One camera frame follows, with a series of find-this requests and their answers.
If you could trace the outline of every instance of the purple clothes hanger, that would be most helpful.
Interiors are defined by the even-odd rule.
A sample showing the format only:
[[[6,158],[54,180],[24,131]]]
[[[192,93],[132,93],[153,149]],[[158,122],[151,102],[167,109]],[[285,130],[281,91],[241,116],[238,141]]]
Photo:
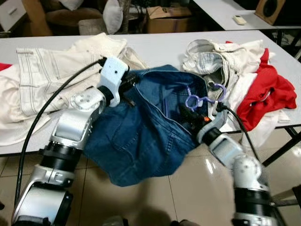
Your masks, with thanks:
[[[222,101],[225,98],[225,95],[226,95],[226,88],[223,85],[219,84],[219,83],[214,83],[213,88],[222,89],[222,96],[220,98],[218,98],[217,100],[211,100],[208,97],[199,98],[197,95],[192,95],[189,86],[187,86],[187,91],[188,91],[189,96],[187,97],[187,99],[185,101],[185,106],[188,107],[189,109],[191,109],[194,112],[195,109],[202,106],[203,101],[207,101],[211,104],[214,104],[216,101]],[[192,103],[194,101],[195,105],[189,106],[189,104],[188,104],[189,101],[191,101]]]

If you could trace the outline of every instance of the pile of clothes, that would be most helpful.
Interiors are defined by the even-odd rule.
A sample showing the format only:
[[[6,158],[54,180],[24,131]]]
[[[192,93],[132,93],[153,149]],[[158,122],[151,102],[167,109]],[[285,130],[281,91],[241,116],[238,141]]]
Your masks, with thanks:
[[[293,85],[269,64],[273,56],[262,40],[241,45],[195,40],[188,45],[182,64],[185,71],[206,80],[211,99],[217,100],[222,91],[212,90],[210,82],[227,88],[224,102],[242,119],[255,148],[263,145],[278,123],[289,122],[281,109],[297,107]],[[228,120],[235,121],[232,115]],[[242,145],[250,149],[245,135]]]
[[[104,33],[64,51],[18,48],[16,52],[18,64],[0,64],[0,145],[22,141],[41,107],[79,69],[111,56],[130,66],[130,74],[139,82],[124,93],[126,99],[118,106],[101,114],[84,150],[119,186],[174,173],[198,146],[181,106],[191,93],[211,100],[223,96],[212,83],[226,87],[223,102],[242,119],[255,148],[279,122],[289,121],[283,108],[297,107],[293,85],[269,64],[274,54],[261,40],[241,45],[195,40],[188,45],[184,72],[170,65],[147,69],[126,40],[113,40]],[[94,65],[74,79],[46,109],[36,130],[50,119],[49,113],[68,108],[72,95],[96,86],[100,69]],[[208,115],[209,108],[204,101],[195,111]],[[229,115],[228,120],[235,119]],[[250,148],[245,136],[242,144]]]

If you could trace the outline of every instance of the white cloth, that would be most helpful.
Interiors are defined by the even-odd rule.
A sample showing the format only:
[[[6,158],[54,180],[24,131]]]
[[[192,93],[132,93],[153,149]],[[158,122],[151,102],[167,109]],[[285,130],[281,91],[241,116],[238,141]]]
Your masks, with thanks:
[[[282,110],[276,110],[266,113],[257,124],[257,126],[253,130],[248,132],[255,150],[260,148],[264,144],[264,142],[266,142],[278,122],[288,123],[289,121],[289,117]],[[243,146],[243,149],[245,151],[251,150],[250,144],[245,134],[243,134],[242,136],[241,145]]]
[[[264,50],[262,40],[241,45],[195,40],[189,43],[182,66],[188,72],[201,75],[207,82],[212,80],[219,81],[218,83],[223,85],[228,83],[225,100],[229,103],[230,108],[236,112],[256,79],[256,71],[259,69]],[[210,87],[207,87],[209,98],[215,97],[216,99],[215,94],[212,96],[212,93],[216,91],[211,91]],[[228,121],[235,120],[231,114],[228,116]],[[277,123],[287,123],[288,121],[288,116],[281,110],[266,113],[260,123],[248,132],[254,147],[257,149],[263,145]],[[225,124],[223,129],[229,130],[231,128],[229,124]],[[245,150],[251,149],[245,135],[242,136],[241,143]]]
[[[78,9],[84,0],[59,0],[59,2],[67,9],[73,11]]]
[[[132,65],[147,65],[126,48],[127,41],[114,40],[102,33],[75,42],[70,49],[53,51],[41,48],[18,48],[19,65],[0,72],[0,145],[24,140],[37,112],[49,97],[75,72],[102,57],[118,56]],[[72,95],[100,80],[99,65],[75,78],[46,109],[46,113],[68,107]],[[50,118],[44,114],[36,130]]]
[[[213,81],[225,85],[225,98],[228,98],[241,75],[257,71],[263,53],[262,40],[241,45],[195,40],[187,47],[182,67],[185,71],[201,75],[207,83]],[[217,99],[221,94],[221,90],[212,91],[208,85],[207,88],[211,99]]]
[[[0,146],[24,140],[34,120],[34,117],[26,116],[20,109],[19,75],[18,65],[0,71]],[[34,132],[49,119],[43,114]]]

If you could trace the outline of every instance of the cardboard box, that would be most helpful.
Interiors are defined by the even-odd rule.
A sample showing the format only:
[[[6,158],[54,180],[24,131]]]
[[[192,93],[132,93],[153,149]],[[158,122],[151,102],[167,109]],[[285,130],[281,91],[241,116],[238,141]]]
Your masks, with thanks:
[[[147,11],[147,33],[189,32],[193,17],[187,7],[150,7]]]

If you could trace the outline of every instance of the white table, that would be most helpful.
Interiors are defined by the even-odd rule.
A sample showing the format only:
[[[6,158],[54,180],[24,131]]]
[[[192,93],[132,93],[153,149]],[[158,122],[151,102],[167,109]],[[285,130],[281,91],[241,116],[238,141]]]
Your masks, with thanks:
[[[295,85],[297,93],[297,103],[301,104],[301,64],[292,56],[281,49],[277,44],[263,35],[260,31],[232,31],[232,32],[195,32],[195,33],[169,33],[169,34],[137,34],[137,35],[115,35],[114,39],[125,38],[128,46],[132,47],[142,60],[150,67],[171,64],[180,69],[181,59],[185,53],[186,47],[190,41],[195,39],[209,39],[214,42],[224,43],[230,40],[237,43],[244,43],[253,40],[262,39],[266,47],[276,56],[271,63],[279,74],[287,78]],[[56,36],[56,37],[30,37],[30,38],[10,38],[0,39],[0,62],[17,63],[16,48],[48,48],[48,49],[67,49],[71,44],[86,36]],[[291,118],[287,126],[296,126],[301,124],[301,109],[285,109],[285,112]],[[38,130],[32,137],[28,146],[28,152],[37,151],[48,143],[53,127],[59,113],[53,115],[53,120]],[[223,132],[236,131],[233,124]],[[12,154],[21,151],[23,143],[11,146],[0,147],[0,154]]]
[[[301,26],[272,26],[254,14],[255,10],[246,10],[234,0],[194,0],[224,30],[264,30],[264,29],[300,29]],[[238,25],[233,16],[243,17],[246,25]]]

